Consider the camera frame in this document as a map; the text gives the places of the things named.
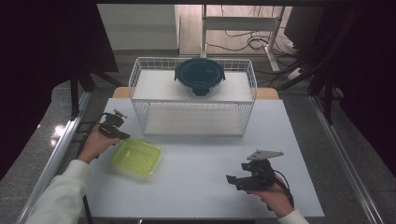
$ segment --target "black curtain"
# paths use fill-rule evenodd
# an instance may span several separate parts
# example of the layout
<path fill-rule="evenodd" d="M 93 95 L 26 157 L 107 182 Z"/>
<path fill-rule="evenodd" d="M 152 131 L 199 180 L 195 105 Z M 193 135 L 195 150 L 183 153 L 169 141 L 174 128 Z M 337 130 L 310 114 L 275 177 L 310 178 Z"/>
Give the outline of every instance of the black curtain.
<path fill-rule="evenodd" d="M 394 6 L 369 1 L 335 57 L 341 107 L 396 175 L 396 25 Z"/>
<path fill-rule="evenodd" d="M 2 178 L 42 120 L 55 86 L 85 65 L 118 68 L 91 0 L 3 2 L 0 29 Z"/>

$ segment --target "plastic container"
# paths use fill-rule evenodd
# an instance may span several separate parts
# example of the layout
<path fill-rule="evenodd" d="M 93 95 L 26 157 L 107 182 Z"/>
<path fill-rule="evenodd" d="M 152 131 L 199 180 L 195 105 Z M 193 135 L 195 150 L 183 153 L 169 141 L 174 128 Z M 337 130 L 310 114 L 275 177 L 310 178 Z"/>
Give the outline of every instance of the plastic container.
<path fill-rule="evenodd" d="M 189 96 L 205 98 L 215 94 L 225 76 L 224 69 L 218 63 L 206 58 L 194 58 L 175 69 L 176 79 Z"/>
<path fill-rule="evenodd" d="M 123 140 L 111 162 L 129 171 L 150 175 L 161 153 L 161 149 L 157 146 L 128 138 Z"/>

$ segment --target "metal rail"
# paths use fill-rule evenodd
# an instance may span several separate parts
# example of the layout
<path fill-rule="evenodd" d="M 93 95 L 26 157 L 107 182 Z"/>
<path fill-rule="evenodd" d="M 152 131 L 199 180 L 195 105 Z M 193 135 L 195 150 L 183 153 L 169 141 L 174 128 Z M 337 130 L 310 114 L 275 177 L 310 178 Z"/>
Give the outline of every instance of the metal rail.
<path fill-rule="evenodd" d="M 74 120 L 69 120 L 67 122 L 65 127 L 65 132 L 62 135 L 62 137 L 59 139 L 55 148 L 53 149 L 46 167 L 44 168 L 37 182 L 35 183 L 35 187 L 33 188 L 32 193 L 27 199 L 26 204 L 23 207 L 21 214 L 17 219 L 16 222 L 17 224 L 26 222 L 26 219 L 29 217 L 33 205 L 40 197 L 40 195 L 43 193 L 43 191 L 47 188 L 47 186 L 50 184 L 52 178 L 55 176 L 59 168 L 59 165 L 61 164 L 62 159 L 64 158 L 64 153 L 69 147 L 69 144 L 73 139 L 73 135 L 76 132 L 79 123 L 81 122 L 81 118 L 85 112 L 85 109 L 87 107 L 90 98 L 91 98 L 91 94 L 89 92 L 84 92 L 82 94 L 79 100 L 79 112 L 77 114 L 77 117 Z"/>
<path fill-rule="evenodd" d="M 352 188 L 355 190 L 356 195 L 358 196 L 359 201 L 361 202 L 361 207 L 363 208 L 366 216 L 368 217 L 370 223 L 373 224 L 383 224 L 383 220 L 378 213 L 376 205 L 373 201 L 373 198 L 366 188 L 364 183 L 361 180 L 358 172 L 356 171 L 352 161 L 347 155 L 346 149 L 344 148 L 340 138 L 338 137 L 337 132 L 335 131 L 332 125 L 329 125 L 326 118 L 324 117 L 323 110 L 320 101 L 317 96 L 309 96 L 312 105 L 314 106 L 320 123 L 322 124 L 325 133 L 328 135 L 329 139 L 332 142 L 332 147 L 334 148 L 335 154 L 337 155 L 341 165 L 346 172 L 346 176 L 349 179 L 349 182 Z"/>

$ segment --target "hand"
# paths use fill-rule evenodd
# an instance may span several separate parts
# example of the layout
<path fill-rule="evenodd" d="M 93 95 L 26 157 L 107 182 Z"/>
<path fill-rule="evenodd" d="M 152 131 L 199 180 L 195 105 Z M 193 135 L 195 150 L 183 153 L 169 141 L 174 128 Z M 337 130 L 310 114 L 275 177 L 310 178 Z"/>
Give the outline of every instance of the hand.
<path fill-rule="evenodd" d="M 262 202 L 266 203 L 278 218 L 285 217 L 294 211 L 285 191 L 277 183 L 267 190 L 249 190 L 247 193 L 259 196 Z"/>
<path fill-rule="evenodd" d="M 106 151 L 108 147 L 120 142 L 119 138 L 107 138 L 99 133 L 99 125 L 100 124 L 96 124 L 93 126 L 92 131 L 85 142 L 84 148 L 77 157 L 78 160 L 85 161 L 87 164 L 90 164 L 93 159 Z"/>

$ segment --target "white tabletop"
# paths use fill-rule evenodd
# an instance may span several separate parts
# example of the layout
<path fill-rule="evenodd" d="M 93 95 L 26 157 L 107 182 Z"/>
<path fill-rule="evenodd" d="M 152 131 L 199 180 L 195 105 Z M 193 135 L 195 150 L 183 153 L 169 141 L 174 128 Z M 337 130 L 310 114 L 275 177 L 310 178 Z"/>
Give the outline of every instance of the white tabletop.
<path fill-rule="evenodd" d="M 160 146 L 163 154 L 150 176 L 113 165 L 118 146 L 93 161 L 87 197 L 94 217 L 274 217 L 257 196 L 226 180 L 226 175 L 250 175 L 241 163 L 256 149 L 283 151 L 284 156 L 269 161 L 288 179 L 295 207 L 306 217 L 324 216 L 281 100 L 256 101 L 243 137 L 145 136 L 129 99 L 109 99 L 106 112 L 115 108 L 128 116 L 121 131 Z"/>

